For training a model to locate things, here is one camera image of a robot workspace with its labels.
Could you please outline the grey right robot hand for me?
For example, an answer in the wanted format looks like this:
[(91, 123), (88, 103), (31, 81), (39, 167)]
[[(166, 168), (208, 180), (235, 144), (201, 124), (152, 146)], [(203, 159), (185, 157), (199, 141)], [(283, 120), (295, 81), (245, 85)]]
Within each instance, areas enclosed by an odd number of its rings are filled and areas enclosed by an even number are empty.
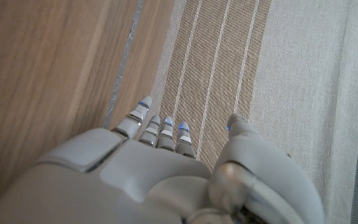
[(143, 98), (112, 130), (42, 156), (0, 198), (0, 223), (324, 223), (306, 172), (240, 114), (213, 169), (196, 160), (186, 122), (139, 127)]

